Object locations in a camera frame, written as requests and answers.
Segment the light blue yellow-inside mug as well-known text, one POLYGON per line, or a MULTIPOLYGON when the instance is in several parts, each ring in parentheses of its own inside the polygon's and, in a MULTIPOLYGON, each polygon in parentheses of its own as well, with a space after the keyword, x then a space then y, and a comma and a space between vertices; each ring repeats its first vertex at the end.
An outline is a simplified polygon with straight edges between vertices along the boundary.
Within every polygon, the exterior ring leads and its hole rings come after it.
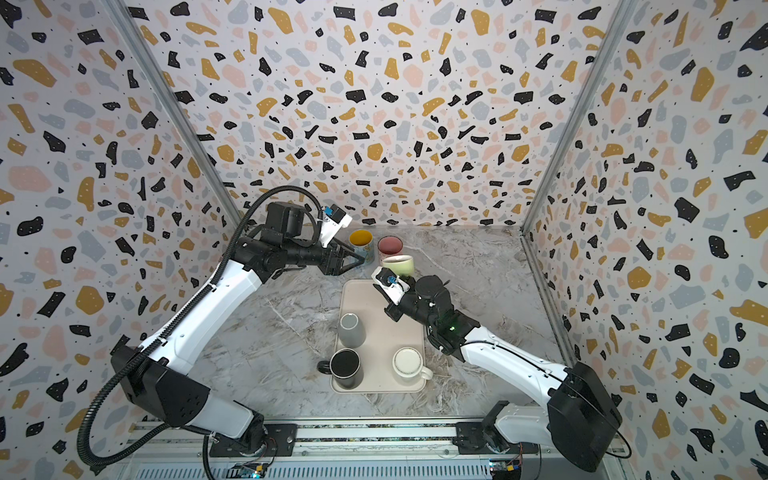
POLYGON ((355 230, 349 235, 349 243, 356 254, 364 258, 365 264, 374 260, 373 234, 368 230, 355 230))

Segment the pink glass mug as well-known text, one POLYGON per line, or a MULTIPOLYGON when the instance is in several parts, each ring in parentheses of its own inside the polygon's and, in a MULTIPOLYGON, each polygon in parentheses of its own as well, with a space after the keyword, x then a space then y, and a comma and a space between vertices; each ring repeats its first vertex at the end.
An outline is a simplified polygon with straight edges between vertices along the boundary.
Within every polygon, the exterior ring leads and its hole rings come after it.
POLYGON ((403 241, 397 236, 384 236, 377 243, 377 250, 381 260, 400 255, 403 248, 403 241))

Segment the light green mug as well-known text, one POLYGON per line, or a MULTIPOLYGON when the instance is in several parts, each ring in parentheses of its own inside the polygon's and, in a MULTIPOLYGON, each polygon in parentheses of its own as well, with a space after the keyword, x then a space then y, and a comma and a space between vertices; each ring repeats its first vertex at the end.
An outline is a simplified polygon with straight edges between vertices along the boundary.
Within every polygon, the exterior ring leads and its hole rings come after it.
POLYGON ((411 255, 389 256, 381 261, 381 266, 399 277, 413 277, 415 274, 415 261, 411 255))

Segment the white cream mug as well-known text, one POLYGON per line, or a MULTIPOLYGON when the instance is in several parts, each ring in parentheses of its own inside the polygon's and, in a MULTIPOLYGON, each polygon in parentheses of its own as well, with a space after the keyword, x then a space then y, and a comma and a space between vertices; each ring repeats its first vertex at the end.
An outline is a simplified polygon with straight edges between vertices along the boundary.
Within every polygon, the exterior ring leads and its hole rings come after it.
POLYGON ((433 379, 434 373, 424 363, 422 354, 415 348, 402 347, 392 357, 395 379, 404 386, 416 385, 433 379))

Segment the grey handleless cup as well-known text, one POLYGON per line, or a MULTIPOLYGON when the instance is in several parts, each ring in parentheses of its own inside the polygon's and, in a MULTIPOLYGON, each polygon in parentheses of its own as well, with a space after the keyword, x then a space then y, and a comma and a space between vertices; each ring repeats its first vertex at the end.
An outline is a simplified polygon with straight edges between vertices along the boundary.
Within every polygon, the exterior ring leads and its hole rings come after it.
POLYGON ((346 313, 340 318, 338 340, 342 346, 350 349, 359 348, 365 342, 365 327, 357 314, 346 313))

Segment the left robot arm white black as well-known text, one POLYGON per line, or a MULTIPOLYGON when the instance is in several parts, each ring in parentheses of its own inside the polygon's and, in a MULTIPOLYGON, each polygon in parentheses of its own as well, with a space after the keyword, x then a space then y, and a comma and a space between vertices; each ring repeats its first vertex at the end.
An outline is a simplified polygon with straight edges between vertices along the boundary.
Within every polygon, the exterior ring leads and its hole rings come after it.
POLYGON ((269 204, 265 223, 252 234, 235 237, 222 270, 179 313, 139 346, 113 350, 115 370, 138 363, 120 381, 132 404, 171 427, 205 430, 247 450, 264 442, 267 431, 261 414, 217 397, 189 373, 234 310, 267 281, 293 267, 315 266, 327 276, 340 276, 363 264, 363 257, 336 238, 351 223, 345 210, 338 205, 324 208, 313 223, 314 236, 306 240, 299 237, 304 216, 299 206, 269 204))

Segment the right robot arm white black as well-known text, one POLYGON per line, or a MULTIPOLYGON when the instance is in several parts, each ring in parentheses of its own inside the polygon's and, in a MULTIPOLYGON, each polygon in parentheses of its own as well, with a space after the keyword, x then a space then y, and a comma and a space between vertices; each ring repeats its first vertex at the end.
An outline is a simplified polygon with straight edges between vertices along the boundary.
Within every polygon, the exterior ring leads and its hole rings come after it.
POLYGON ((390 319, 418 322, 437 351, 496 375, 542 409, 526 415, 499 401, 477 433, 459 437, 459 447, 505 454, 519 443, 552 446, 575 467, 597 471, 620 432, 622 418, 590 366, 551 362, 504 341, 455 308, 445 282, 436 275, 400 277, 380 267, 372 279, 387 300, 384 312, 390 319))

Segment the black mug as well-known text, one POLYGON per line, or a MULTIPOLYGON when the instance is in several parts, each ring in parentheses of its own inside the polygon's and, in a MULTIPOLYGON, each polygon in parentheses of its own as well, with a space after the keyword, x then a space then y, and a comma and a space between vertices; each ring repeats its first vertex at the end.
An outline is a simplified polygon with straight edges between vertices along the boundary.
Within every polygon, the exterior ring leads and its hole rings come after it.
POLYGON ((349 348, 336 351, 329 360, 321 360, 316 369, 329 375, 345 390, 357 388, 364 378, 363 366, 358 353, 349 348))

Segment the beige rectangular tray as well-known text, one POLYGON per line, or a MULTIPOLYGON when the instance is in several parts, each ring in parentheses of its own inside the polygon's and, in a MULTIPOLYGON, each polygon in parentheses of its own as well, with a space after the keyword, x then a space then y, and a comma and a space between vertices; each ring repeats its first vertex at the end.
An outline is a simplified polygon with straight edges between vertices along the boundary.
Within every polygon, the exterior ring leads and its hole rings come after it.
POLYGON ((366 339, 356 349, 363 367, 364 377, 355 389, 344 389, 334 379, 331 389, 338 394, 395 394, 417 393, 424 389, 427 380, 400 379, 393 367, 395 353, 409 347, 420 355, 425 354, 424 327, 413 319, 403 316, 397 322, 384 312, 387 300, 374 288, 371 280, 349 280, 344 284, 339 314, 353 313, 365 329, 366 339))

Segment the circuit board right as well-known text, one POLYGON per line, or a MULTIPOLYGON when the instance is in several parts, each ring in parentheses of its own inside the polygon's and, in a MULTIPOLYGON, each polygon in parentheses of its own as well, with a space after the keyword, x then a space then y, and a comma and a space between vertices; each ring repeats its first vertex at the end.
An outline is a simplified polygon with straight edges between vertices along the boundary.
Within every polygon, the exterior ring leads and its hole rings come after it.
POLYGON ((489 471, 492 480, 521 480, 523 472, 521 457, 509 460, 491 460, 489 471))

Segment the green circuit board left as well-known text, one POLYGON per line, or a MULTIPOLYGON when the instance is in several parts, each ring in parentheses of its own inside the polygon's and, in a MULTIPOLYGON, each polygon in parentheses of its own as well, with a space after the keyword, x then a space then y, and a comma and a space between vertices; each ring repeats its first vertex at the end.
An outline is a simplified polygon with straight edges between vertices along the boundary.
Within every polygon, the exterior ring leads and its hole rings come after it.
POLYGON ((235 464, 226 472, 226 479, 265 479, 268 465, 265 463, 235 464))

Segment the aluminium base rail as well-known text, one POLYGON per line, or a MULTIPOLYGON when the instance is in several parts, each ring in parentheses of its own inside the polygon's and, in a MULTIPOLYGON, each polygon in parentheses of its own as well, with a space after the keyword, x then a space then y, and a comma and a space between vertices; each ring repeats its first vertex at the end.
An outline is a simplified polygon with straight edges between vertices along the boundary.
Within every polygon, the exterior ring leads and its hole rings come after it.
POLYGON ((226 479, 235 464, 265 463, 265 479, 491 479, 489 462, 521 457, 522 479, 631 479, 615 447, 585 472, 554 447, 520 443, 505 454, 463 449, 458 439, 479 423, 465 418, 288 419, 270 422, 265 454, 241 457, 223 443, 202 449, 201 436, 169 430, 108 468, 109 479, 226 479))

